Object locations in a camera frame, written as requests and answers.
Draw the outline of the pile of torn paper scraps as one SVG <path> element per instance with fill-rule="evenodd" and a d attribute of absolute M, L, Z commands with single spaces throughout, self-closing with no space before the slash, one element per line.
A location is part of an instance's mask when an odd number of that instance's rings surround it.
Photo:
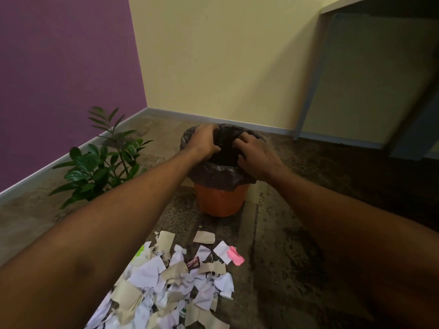
<path fill-rule="evenodd" d="M 197 231 L 194 256 L 175 244 L 172 232 L 147 241 L 97 308 L 85 329 L 230 329 L 215 312 L 219 298 L 233 300 L 230 247 L 214 249 L 214 233 Z"/>

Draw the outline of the person's right forearm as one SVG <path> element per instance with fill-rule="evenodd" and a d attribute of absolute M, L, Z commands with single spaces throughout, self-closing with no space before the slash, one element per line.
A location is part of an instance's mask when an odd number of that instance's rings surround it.
<path fill-rule="evenodd" d="M 262 173 L 374 315 L 439 329 L 439 233 L 274 165 Z"/>

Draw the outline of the grey door frame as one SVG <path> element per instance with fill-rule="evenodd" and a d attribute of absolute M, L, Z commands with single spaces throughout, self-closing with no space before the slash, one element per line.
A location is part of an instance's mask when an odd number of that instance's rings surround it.
<path fill-rule="evenodd" d="M 294 139 L 439 160 L 439 0 L 324 0 Z"/>

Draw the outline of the dark plastic bin bag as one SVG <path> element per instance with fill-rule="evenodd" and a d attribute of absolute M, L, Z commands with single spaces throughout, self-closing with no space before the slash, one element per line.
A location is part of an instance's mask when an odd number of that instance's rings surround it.
<path fill-rule="evenodd" d="M 245 127 L 224 123 L 217 126 L 218 128 L 213 132 L 213 142 L 221 150 L 193 167 L 187 177 L 194 184 L 222 191 L 234 191 L 238 186 L 255 184 L 256 179 L 238 166 L 238 156 L 243 153 L 233 147 L 233 142 L 243 132 L 264 142 L 265 138 Z"/>

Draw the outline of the pink paper scrap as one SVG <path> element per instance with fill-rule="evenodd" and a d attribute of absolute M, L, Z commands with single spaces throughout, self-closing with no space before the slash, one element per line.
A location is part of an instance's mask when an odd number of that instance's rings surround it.
<path fill-rule="evenodd" d="M 235 247 L 230 246 L 227 250 L 228 258 L 233 262 L 234 265 L 240 266 L 245 262 L 243 256 L 241 256 Z"/>

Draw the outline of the person's left hand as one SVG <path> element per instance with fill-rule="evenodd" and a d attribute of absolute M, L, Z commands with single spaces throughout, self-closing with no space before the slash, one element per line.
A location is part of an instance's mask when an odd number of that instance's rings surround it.
<path fill-rule="evenodd" d="M 211 158 L 211 156 L 207 156 L 207 143 L 214 143 L 213 135 L 218 129 L 217 124 L 205 124 L 195 128 L 185 148 L 195 163 Z"/>

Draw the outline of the person's left forearm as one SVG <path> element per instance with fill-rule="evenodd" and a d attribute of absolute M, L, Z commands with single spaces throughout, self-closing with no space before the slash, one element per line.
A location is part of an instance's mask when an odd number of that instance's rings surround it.
<path fill-rule="evenodd" d="M 190 169 L 183 149 L 64 218 L 0 267 L 0 329 L 84 329 Z"/>

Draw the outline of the person's right hand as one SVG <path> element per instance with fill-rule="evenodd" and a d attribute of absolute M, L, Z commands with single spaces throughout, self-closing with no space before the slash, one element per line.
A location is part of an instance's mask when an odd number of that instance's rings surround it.
<path fill-rule="evenodd" d="M 243 132 L 233 141 L 233 148 L 239 151 L 249 163 L 249 170 L 244 170 L 253 178 L 272 183 L 289 174 L 274 150 L 263 140 Z"/>

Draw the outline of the green leafy potted plant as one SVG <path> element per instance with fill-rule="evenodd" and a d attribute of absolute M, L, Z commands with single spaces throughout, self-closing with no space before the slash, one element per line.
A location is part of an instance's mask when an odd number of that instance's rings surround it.
<path fill-rule="evenodd" d="M 69 168 L 64 175 L 66 183 L 49 194 L 52 196 L 71 191 L 60 209 L 80 201 L 91 202 L 146 171 L 146 168 L 140 168 L 137 160 L 152 140 L 132 137 L 136 133 L 134 129 L 121 130 L 125 116 L 118 115 L 118 112 L 119 108 L 107 112 L 102 107 L 92 106 L 88 119 L 93 122 L 93 128 L 104 131 L 104 135 L 98 136 L 104 143 L 100 146 L 89 143 L 85 153 L 78 147 L 72 147 L 69 161 L 53 167 Z"/>

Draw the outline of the grey skirting board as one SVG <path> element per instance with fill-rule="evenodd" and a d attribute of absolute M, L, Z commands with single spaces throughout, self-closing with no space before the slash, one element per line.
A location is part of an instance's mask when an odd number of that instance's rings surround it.
<path fill-rule="evenodd" d="M 6 140 L 5 135 L 0 136 L 0 162 L 3 166 L 6 162 L 12 162 L 13 167 L 18 167 L 19 163 L 35 162 L 37 158 L 45 157 L 49 149 L 61 149 L 62 157 L 51 161 L 38 171 L 32 168 L 32 174 L 25 172 L 25 178 L 18 181 L 9 188 L 0 187 L 0 206 L 5 205 L 15 198 L 31 192 L 39 186 L 42 186 L 45 179 L 51 178 L 55 174 L 52 166 L 64 162 L 69 158 L 67 152 L 73 144 L 80 144 L 81 149 L 86 149 L 88 143 L 99 145 L 102 139 L 97 136 L 96 131 L 89 131 L 91 121 L 85 121 L 89 116 L 88 110 L 83 111 L 80 117 L 70 112 L 63 112 L 60 116 L 52 115 L 43 119 L 40 117 L 33 121 L 39 127 L 38 130 L 31 131 L 27 140 L 29 145 L 22 142 L 20 158 L 12 158 L 6 155 L 6 148 L 12 147 L 18 149 L 18 144 L 12 144 L 11 140 Z M 165 135 L 171 136 L 171 143 L 178 144 L 182 131 L 172 134 L 171 121 L 192 122 L 195 125 L 200 123 L 228 123 L 240 127 L 246 127 L 258 133 L 269 135 L 279 135 L 281 138 L 289 140 L 289 148 L 300 157 L 309 158 L 310 160 L 298 164 L 304 166 L 305 171 L 311 171 L 311 164 L 317 163 L 319 157 L 332 159 L 340 165 L 340 171 L 346 172 L 353 176 L 354 181 L 359 183 L 360 188 L 371 191 L 375 186 L 380 192 L 397 192 L 397 198 L 401 198 L 399 192 L 407 191 L 422 193 L 424 196 L 439 195 L 439 153 L 427 154 L 426 158 L 420 161 L 404 160 L 400 158 L 388 157 L 383 150 L 382 145 L 365 141 L 356 141 L 346 138 L 319 135 L 316 133 L 302 132 L 299 138 L 293 140 L 294 131 L 278 127 L 269 127 L 251 123 L 231 121 L 214 117 L 206 117 L 194 114 L 185 114 L 181 112 L 161 110 L 155 108 L 145 108 L 137 113 L 128 116 L 121 121 L 122 129 L 131 127 L 140 130 L 144 118 L 166 119 L 165 126 L 159 126 L 159 131 L 164 131 Z"/>

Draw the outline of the orange plastic waste bin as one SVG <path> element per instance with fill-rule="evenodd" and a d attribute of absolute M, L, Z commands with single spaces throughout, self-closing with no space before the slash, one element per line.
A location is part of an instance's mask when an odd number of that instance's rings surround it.
<path fill-rule="evenodd" d="M 250 185 L 238 186 L 233 191 L 222 191 L 194 184 L 196 201 L 207 215 L 223 218 L 236 214 L 243 206 Z"/>

